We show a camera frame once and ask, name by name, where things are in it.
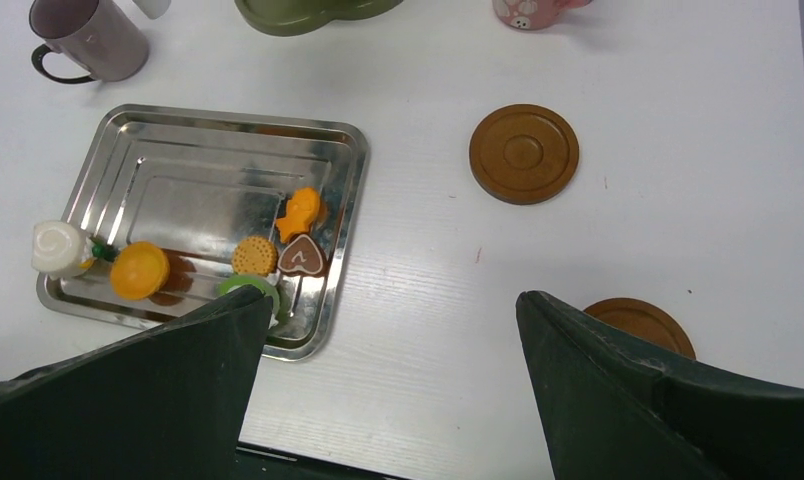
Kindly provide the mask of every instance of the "white swirl toy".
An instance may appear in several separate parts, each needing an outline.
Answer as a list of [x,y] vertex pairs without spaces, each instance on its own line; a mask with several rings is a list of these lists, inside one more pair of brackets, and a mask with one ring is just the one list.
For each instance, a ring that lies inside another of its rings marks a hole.
[[34,226],[31,266],[52,278],[74,277],[93,265],[93,242],[87,232],[66,222],[49,221]]

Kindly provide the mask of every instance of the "wooden coaster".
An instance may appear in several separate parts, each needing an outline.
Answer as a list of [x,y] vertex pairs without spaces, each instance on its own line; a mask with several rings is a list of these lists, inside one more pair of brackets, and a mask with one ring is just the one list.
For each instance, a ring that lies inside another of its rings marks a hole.
[[579,166],[579,141],[560,115],[536,105],[511,105],[488,115],[470,142],[479,185],[508,203],[548,200]]
[[682,327],[664,310],[632,298],[595,303],[585,313],[647,342],[696,360],[693,345]]

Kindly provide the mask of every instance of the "stainless steel tray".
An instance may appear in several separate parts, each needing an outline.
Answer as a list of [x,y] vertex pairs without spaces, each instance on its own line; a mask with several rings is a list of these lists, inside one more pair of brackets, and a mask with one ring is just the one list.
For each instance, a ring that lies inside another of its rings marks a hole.
[[328,255],[322,278],[283,277],[289,318],[270,330],[264,354],[307,357],[328,333],[368,146],[351,125],[125,105],[102,120],[64,220],[109,244],[147,240],[170,256],[179,280],[140,302],[120,299],[107,266],[81,277],[40,275],[37,295],[63,313],[146,329],[216,297],[231,253],[249,235],[282,245],[273,220],[294,190],[311,186],[328,217],[312,236]]

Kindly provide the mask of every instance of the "toy food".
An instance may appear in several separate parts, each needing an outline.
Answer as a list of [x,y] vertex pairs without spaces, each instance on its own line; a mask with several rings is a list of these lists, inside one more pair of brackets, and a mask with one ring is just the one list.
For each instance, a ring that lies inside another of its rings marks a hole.
[[282,243],[289,243],[293,235],[308,233],[322,210],[320,194],[311,187],[293,192],[287,201],[287,214],[276,219],[275,226]]
[[326,258],[314,239],[300,234],[278,259],[278,269],[285,275],[308,275],[318,277],[326,267]]
[[107,247],[66,222],[49,221],[34,226],[31,266],[52,278],[81,275],[93,266],[96,258],[107,257]]
[[231,266],[238,274],[254,274],[265,277],[275,270],[278,250],[264,237],[244,238],[231,256]]
[[143,300],[161,289],[169,278],[169,259],[149,242],[135,242],[116,257],[110,273],[114,292],[125,300]]
[[279,314],[279,311],[281,310],[281,296],[278,293],[278,289],[276,289],[275,286],[273,286],[265,279],[257,275],[234,275],[230,277],[228,280],[219,284],[217,293],[219,293],[219,296],[221,297],[223,295],[233,292],[234,290],[237,290],[238,288],[244,285],[252,285],[258,290],[264,292],[264,295],[272,298],[272,315],[270,318],[270,328],[278,325],[278,320],[276,320],[275,317]]

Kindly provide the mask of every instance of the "orange fish-shaped toy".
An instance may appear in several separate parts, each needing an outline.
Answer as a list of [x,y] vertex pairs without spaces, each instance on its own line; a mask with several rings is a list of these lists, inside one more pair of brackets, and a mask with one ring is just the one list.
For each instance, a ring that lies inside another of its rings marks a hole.
[[287,215],[276,219],[275,226],[282,243],[289,243],[294,235],[308,233],[322,210],[320,194],[311,187],[293,192],[287,201]]

